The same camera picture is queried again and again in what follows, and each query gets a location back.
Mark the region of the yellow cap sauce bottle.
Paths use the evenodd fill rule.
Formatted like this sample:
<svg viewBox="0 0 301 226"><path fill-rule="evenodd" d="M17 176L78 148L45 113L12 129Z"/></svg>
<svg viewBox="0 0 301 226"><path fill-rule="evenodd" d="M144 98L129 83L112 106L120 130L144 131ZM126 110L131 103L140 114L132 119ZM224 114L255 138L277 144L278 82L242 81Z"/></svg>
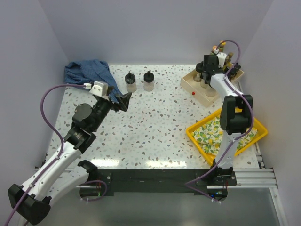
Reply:
<svg viewBox="0 0 301 226"><path fill-rule="evenodd" d="M214 55L215 51L216 51L216 48L217 48L217 46L213 46L210 54Z"/></svg>

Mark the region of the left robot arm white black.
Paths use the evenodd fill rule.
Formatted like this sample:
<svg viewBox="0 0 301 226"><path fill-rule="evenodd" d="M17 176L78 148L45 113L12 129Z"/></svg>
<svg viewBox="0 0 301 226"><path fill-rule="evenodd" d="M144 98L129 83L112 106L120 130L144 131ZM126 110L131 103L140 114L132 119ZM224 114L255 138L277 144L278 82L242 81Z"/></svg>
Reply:
<svg viewBox="0 0 301 226"><path fill-rule="evenodd" d="M113 90L107 83L91 85L85 83L97 102L94 106L80 104L75 108L71 129L65 137L59 136L61 145L56 153L28 180L18 186L13 184L8 190L13 212L18 212L32 225L40 223L50 211L51 197L47 192L67 167L79 158L95 140L95 132L110 110L128 110L131 93L115 95L116 102L110 98Z"/></svg>

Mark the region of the taped lid glass jar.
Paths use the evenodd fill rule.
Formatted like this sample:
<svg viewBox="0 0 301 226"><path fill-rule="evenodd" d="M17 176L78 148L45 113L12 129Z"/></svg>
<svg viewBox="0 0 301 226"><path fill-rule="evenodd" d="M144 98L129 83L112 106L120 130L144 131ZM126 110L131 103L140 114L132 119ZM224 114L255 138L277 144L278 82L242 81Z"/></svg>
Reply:
<svg viewBox="0 0 301 226"><path fill-rule="evenodd" d="M137 86L136 86L136 77L134 74L129 72L125 76L125 83L126 83L126 89L128 92L131 92L131 93L136 92Z"/></svg>

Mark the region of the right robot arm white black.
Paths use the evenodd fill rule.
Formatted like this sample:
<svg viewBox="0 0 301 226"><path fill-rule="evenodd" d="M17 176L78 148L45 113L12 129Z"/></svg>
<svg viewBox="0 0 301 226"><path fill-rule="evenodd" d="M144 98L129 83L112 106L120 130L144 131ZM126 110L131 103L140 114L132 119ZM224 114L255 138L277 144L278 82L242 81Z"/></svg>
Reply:
<svg viewBox="0 0 301 226"><path fill-rule="evenodd" d="M220 114L222 141L213 166L207 173L215 185L220 185L226 176L231 176L238 142L253 127L253 98L238 91L222 70L226 56L224 53L204 55L201 62L202 79L223 98Z"/></svg>

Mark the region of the yellow oil bottle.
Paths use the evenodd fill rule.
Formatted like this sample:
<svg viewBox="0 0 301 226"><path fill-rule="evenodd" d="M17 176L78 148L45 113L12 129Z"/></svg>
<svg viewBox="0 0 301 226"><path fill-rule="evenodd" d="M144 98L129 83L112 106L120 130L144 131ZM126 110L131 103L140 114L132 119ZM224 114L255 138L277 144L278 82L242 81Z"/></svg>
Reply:
<svg viewBox="0 0 301 226"><path fill-rule="evenodd" d="M233 52L229 52L227 57L226 57L226 64L230 63L232 58L233 58L234 53Z"/></svg>

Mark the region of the small front spice jar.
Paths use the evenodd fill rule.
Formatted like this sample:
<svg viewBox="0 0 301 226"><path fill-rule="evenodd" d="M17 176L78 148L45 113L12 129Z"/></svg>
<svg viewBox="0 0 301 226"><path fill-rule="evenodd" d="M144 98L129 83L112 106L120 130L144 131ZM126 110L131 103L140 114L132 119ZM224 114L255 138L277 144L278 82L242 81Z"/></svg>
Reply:
<svg viewBox="0 0 301 226"><path fill-rule="evenodd" d="M241 65L239 63L236 63L233 68L233 73L237 74L240 69L241 69Z"/></svg>

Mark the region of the dark spice shaker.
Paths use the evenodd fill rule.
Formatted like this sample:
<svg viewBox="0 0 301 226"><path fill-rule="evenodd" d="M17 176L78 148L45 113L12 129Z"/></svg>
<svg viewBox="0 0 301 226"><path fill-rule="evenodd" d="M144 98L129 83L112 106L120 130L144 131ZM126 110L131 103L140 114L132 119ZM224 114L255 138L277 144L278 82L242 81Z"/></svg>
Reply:
<svg viewBox="0 0 301 226"><path fill-rule="evenodd" d="M232 80L237 74L237 68L232 68L228 74L228 78Z"/></svg>

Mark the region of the red cap sauce bottle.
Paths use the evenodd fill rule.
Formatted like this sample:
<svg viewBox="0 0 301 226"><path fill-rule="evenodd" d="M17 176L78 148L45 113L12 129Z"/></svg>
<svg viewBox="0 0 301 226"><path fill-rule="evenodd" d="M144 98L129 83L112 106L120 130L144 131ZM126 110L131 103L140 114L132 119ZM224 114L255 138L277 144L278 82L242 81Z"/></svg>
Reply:
<svg viewBox="0 0 301 226"><path fill-rule="evenodd" d="M224 51L224 48L225 48L225 45L226 45L226 42L221 41L221 43L220 43L219 46L218 46L218 50L219 50L220 52L223 52L223 51Z"/></svg>

